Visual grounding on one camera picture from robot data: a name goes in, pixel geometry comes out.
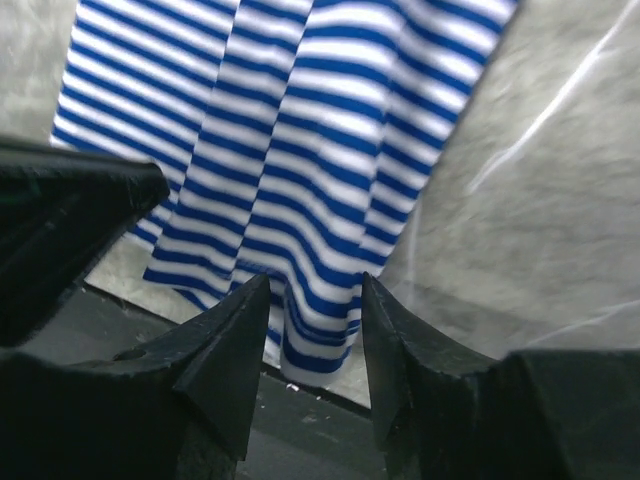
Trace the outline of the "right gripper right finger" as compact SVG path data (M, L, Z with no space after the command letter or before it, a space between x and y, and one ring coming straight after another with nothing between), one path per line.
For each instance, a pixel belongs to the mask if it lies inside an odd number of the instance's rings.
M377 279L362 290L376 442L392 479L635 479L639 354L520 350L448 337Z

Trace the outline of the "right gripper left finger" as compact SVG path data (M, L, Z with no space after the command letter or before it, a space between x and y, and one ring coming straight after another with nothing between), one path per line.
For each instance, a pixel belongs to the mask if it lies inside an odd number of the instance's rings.
M231 479L247 454L270 305L258 275L108 361L1 353L5 479Z

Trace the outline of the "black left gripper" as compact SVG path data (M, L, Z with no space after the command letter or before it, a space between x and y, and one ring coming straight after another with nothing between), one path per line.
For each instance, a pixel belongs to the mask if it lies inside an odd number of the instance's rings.
M46 325L112 244L168 195L152 162L2 137L2 346Z

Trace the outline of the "blue white striped tank top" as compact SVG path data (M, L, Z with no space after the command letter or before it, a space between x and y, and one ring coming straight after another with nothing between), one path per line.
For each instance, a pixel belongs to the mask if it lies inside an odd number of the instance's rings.
M517 8L82 1L51 140L154 161L144 279L208 309L267 275L265 349L323 387Z

